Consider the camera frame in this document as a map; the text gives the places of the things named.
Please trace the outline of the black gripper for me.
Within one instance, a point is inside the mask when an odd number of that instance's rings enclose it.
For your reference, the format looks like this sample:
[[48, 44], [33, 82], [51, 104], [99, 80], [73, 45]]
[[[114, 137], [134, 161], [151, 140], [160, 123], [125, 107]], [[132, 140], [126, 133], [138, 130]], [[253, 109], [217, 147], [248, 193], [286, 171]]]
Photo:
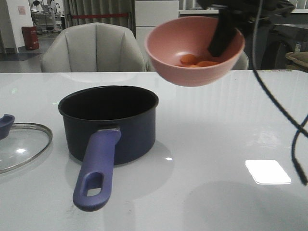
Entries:
[[208, 51], [220, 57], [236, 35], [235, 26], [269, 24], [274, 16], [288, 17], [295, 6], [288, 0], [198, 0], [203, 8], [215, 8], [219, 17]]

